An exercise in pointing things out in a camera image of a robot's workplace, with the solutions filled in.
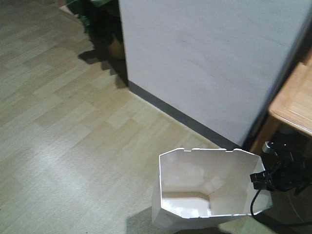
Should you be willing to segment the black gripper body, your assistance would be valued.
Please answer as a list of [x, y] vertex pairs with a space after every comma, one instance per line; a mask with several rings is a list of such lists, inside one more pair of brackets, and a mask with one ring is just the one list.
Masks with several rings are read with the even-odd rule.
[[281, 152], [278, 163], [271, 170], [268, 184], [273, 191], [287, 192], [295, 189], [299, 194], [312, 185], [312, 159], [297, 152]]

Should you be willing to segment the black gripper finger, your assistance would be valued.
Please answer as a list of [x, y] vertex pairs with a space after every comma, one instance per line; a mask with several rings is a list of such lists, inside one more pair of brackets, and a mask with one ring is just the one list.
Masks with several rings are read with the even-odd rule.
[[267, 171], [250, 174], [250, 180], [253, 184], [253, 188], [255, 190], [270, 190], [267, 182], [267, 177]]

